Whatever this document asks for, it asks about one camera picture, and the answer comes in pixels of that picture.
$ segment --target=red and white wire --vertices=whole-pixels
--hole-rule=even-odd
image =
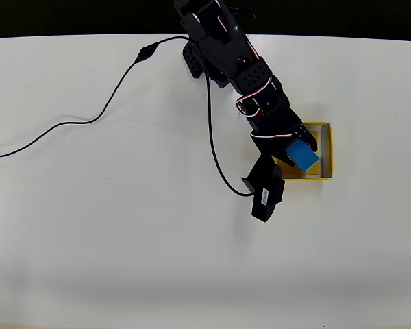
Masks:
[[[225,30],[225,32],[227,32],[227,27],[225,26],[224,22],[222,22],[222,19],[219,17],[219,15],[218,15],[218,21],[222,25],[222,28]]]
[[[292,134],[285,134],[285,135],[272,135],[272,136],[257,136],[251,132],[248,132],[242,125],[242,123],[240,122],[240,113],[238,113],[238,121],[239,121],[239,125],[242,128],[242,130],[244,132],[246,132],[247,134],[249,134],[252,137],[256,137],[256,138],[265,138],[265,139],[280,139],[280,138],[291,138]]]
[[[257,53],[257,51],[254,49],[253,45],[251,44],[251,42],[249,42],[249,40],[247,39],[247,43],[249,45],[249,47],[251,48],[251,51],[253,52],[254,57],[256,57],[256,60],[259,59],[259,55]]]
[[[253,93],[251,93],[251,94],[248,94],[248,95],[239,97],[239,98],[236,100],[236,107],[237,107],[239,113],[241,113],[241,115],[243,115],[243,116],[246,117],[246,118],[254,118],[254,117],[256,117],[256,116],[262,111],[261,107],[259,107],[258,110],[257,110],[254,114],[247,114],[247,113],[245,113],[245,112],[242,110],[241,103],[242,103],[242,101],[244,101],[245,99],[250,98],[250,97],[253,97],[254,95],[257,95],[257,94],[260,93],[262,90],[264,90],[264,89],[270,84],[270,82],[271,82],[272,79],[273,79],[273,78],[270,77],[270,78],[268,79],[268,81],[266,82],[266,84],[265,84],[262,88],[257,89],[255,92],[253,92]]]

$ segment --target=blue block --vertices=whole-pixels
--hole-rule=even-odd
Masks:
[[[302,172],[305,172],[318,160],[320,160],[308,144],[298,138],[296,138],[287,148],[285,148],[285,151]]]

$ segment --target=black background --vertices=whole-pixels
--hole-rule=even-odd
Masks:
[[[411,40],[411,0],[229,0],[247,33]],[[0,38],[182,33],[171,0],[0,0]]]

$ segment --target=black wire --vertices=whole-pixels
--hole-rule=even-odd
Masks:
[[[116,88],[114,89],[114,91],[111,94],[111,97],[108,99],[107,104],[105,104],[105,106],[103,107],[103,110],[99,113],[99,115],[97,117],[95,117],[94,119],[91,119],[89,121],[65,121],[65,122],[61,122],[61,123],[57,123],[56,125],[54,125],[53,127],[50,127],[48,130],[46,130],[45,132],[43,132],[40,136],[38,136],[37,138],[35,138],[32,142],[30,142],[29,144],[26,144],[23,147],[20,147],[19,149],[16,149],[15,151],[9,152],[9,153],[5,153],[5,154],[0,154],[0,158],[5,158],[6,156],[11,156],[12,154],[15,153],[19,153],[20,151],[23,151],[24,149],[27,149],[29,146],[33,145],[34,143],[36,143],[37,141],[39,141],[42,137],[46,136],[48,133],[50,133],[52,130],[62,126],[62,125],[89,125],[97,120],[99,120],[103,113],[105,113],[108,105],[110,104],[112,98],[114,97],[114,95],[116,94],[117,89],[119,89],[119,86],[122,84],[123,80],[125,79],[125,77],[127,76],[127,74],[129,73],[129,71],[134,67],[134,65],[136,65],[137,63],[134,62],[131,64],[130,67],[128,67],[128,70],[126,70],[126,72],[123,74],[123,77],[119,80]]]
[[[228,186],[228,188],[230,190],[232,190],[235,194],[240,195],[241,197],[250,197],[253,195],[253,193],[241,193],[239,191],[237,191],[227,180],[227,178],[225,178],[224,173],[222,172],[221,166],[219,165],[218,162],[218,158],[216,156],[216,152],[214,150],[214,141],[213,141],[213,131],[212,131],[212,97],[211,97],[211,92],[210,92],[210,76],[207,70],[207,66],[206,66],[206,59],[204,58],[204,55],[201,51],[201,49],[199,48],[198,44],[190,39],[187,38],[185,36],[172,36],[170,38],[166,38],[164,40],[158,41],[157,44],[161,45],[162,43],[168,42],[168,41],[172,41],[172,40],[177,40],[177,39],[183,39],[183,40],[187,40],[190,41],[195,48],[198,50],[199,55],[201,56],[201,61],[203,62],[203,67],[204,67],[204,73],[205,75],[205,82],[207,84],[207,103],[208,103],[208,133],[209,133],[209,139],[210,139],[210,149],[212,150],[212,155],[213,155],[213,159],[214,159],[214,163],[216,165],[216,168],[218,169],[219,175],[221,175],[221,178],[223,179],[224,183]],[[36,143],[37,141],[39,141],[42,137],[44,137],[46,134],[50,133],[52,130],[54,130],[57,127],[60,127],[62,125],[89,125],[97,120],[99,120],[103,113],[105,113],[108,105],[110,104],[112,98],[114,97],[114,95],[116,94],[117,89],[119,89],[119,86],[122,84],[123,80],[125,79],[125,77],[127,76],[127,74],[129,73],[129,71],[134,67],[134,65],[136,65],[137,62],[134,61],[134,63],[131,64],[131,66],[126,70],[126,72],[123,74],[122,78],[119,80],[116,88],[114,89],[114,91],[112,92],[110,98],[108,99],[107,103],[105,104],[105,106],[103,107],[103,110],[99,113],[99,115],[97,117],[95,117],[94,119],[91,119],[89,121],[65,121],[65,122],[61,122],[58,123],[56,125],[54,125],[53,127],[50,127],[48,130],[46,130],[45,132],[43,132],[40,136],[38,136],[37,138],[35,138],[32,142],[30,142],[29,144],[26,144],[25,146],[16,149],[15,151],[6,153],[6,154],[0,154],[0,158],[4,158],[6,156],[11,156],[12,154],[15,153],[19,153],[20,151],[23,151],[24,149],[27,149],[29,146],[33,145],[34,143]]]
[[[201,56],[201,61],[203,62],[204,73],[206,74],[205,75],[205,78],[206,78],[205,83],[207,85],[208,136],[209,136],[209,139],[210,139],[210,149],[212,150],[213,160],[214,160],[214,163],[216,165],[216,168],[218,169],[219,175],[221,175],[222,180],[228,186],[228,188],[230,190],[232,190],[233,193],[235,193],[235,194],[237,194],[241,197],[251,197],[252,195],[254,195],[254,193],[239,192],[238,190],[236,190],[228,182],[227,178],[224,176],[224,173],[222,172],[221,166],[219,165],[219,162],[218,162],[218,157],[216,156],[216,151],[214,150],[213,130],[212,130],[212,96],[211,96],[211,92],[210,92],[210,76],[209,76],[209,73],[208,73],[208,70],[207,70],[206,59],[204,58],[203,52],[201,51],[201,49],[199,48],[199,45],[194,40],[192,40],[190,38],[187,38],[185,36],[173,36],[171,38],[161,40],[157,43],[162,44],[164,42],[168,42],[168,41],[175,40],[175,39],[184,39],[184,40],[190,41],[195,46],[197,51],[199,52],[199,55]]]

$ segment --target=robotic arm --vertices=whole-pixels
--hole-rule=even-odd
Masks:
[[[305,171],[318,159],[316,139],[290,108],[282,84],[257,54],[224,0],[175,0],[174,6],[189,37],[201,49],[210,78],[220,88],[230,83],[242,95],[236,107],[253,129],[251,139],[261,153],[242,180],[254,194],[252,215],[266,222],[281,202],[284,189],[282,171],[273,157]],[[183,57],[198,79],[204,68],[190,42]]]

